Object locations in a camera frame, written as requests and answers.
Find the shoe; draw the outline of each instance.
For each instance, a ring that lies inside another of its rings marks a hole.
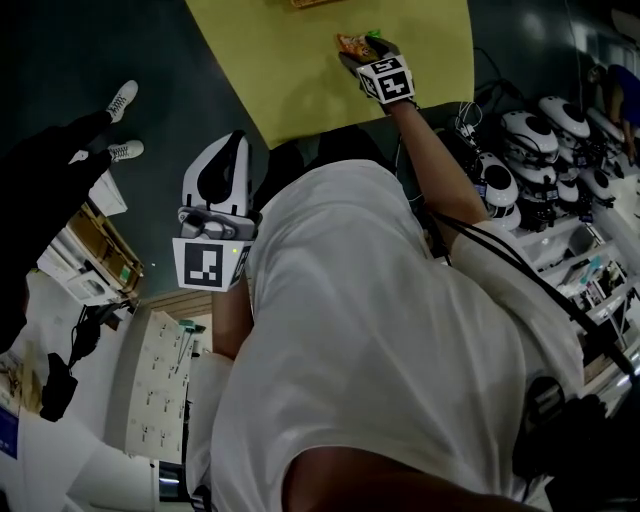
[[[124,144],[112,144],[107,150],[111,153],[111,161],[115,163],[140,156],[144,152],[144,144],[139,140],[129,140]]]
[[[124,115],[124,109],[133,101],[138,93],[138,82],[129,80],[120,87],[118,94],[111,100],[109,106],[105,109],[111,114],[111,123],[117,123]]]

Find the cabinet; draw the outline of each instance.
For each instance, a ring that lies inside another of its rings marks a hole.
[[[193,343],[166,313],[136,312],[114,377],[107,443],[131,455],[182,462]]]

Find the black pants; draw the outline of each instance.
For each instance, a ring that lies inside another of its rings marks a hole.
[[[253,197],[253,209],[260,211],[278,192],[307,172],[344,160],[372,160],[395,175],[395,168],[373,139],[357,126],[347,126],[320,136],[318,157],[307,167],[295,141],[271,150],[264,181]]]
[[[84,147],[105,131],[110,124],[111,114],[106,110],[100,110],[76,119],[67,126],[67,130],[76,145]]]

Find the shelf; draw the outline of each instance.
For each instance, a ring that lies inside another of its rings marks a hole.
[[[573,258],[569,258],[568,260],[563,261],[562,263],[560,263],[559,265],[556,265],[555,267],[551,267],[543,272],[540,272],[539,275],[542,279],[548,282],[548,280],[551,277],[560,273],[568,272],[569,269],[571,269],[571,267],[573,267],[576,263],[580,263],[581,261],[584,261],[586,259],[590,260],[592,258],[595,258],[596,256],[599,256],[600,254],[604,254],[605,252],[608,252],[611,249],[615,249],[615,247],[616,247],[615,244],[613,244],[612,242],[607,242],[602,245],[598,245],[593,249],[590,249],[587,252],[580,254],[579,256],[574,256]]]
[[[529,231],[521,230],[514,232],[514,235],[518,239],[520,246],[525,247],[527,245],[541,242],[545,238],[552,238],[566,231],[577,229],[583,225],[584,222],[582,222],[578,217],[566,217],[558,220],[552,228],[547,228],[540,233],[531,233]]]
[[[624,351],[624,355],[626,357],[631,357],[631,355],[640,348],[640,336],[636,336],[636,339],[633,343],[629,345],[629,348]],[[602,372],[600,372],[591,382],[585,385],[582,390],[583,395],[588,395],[590,393],[594,393],[598,389],[602,389],[603,387],[609,384],[609,381],[613,378],[613,376],[619,372],[620,369],[615,363],[611,363],[607,366]]]
[[[627,279],[626,283],[621,284],[616,289],[614,289],[610,297],[607,297],[596,307],[589,310],[587,312],[587,315],[595,319],[595,317],[598,316],[598,314],[600,314],[602,311],[607,309],[611,304],[613,304],[620,297],[624,297],[627,293],[629,293],[629,290],[631,290],[631,288],[633,288],[638,283],[640,283],[640,276],[630,277],[629,279]]]

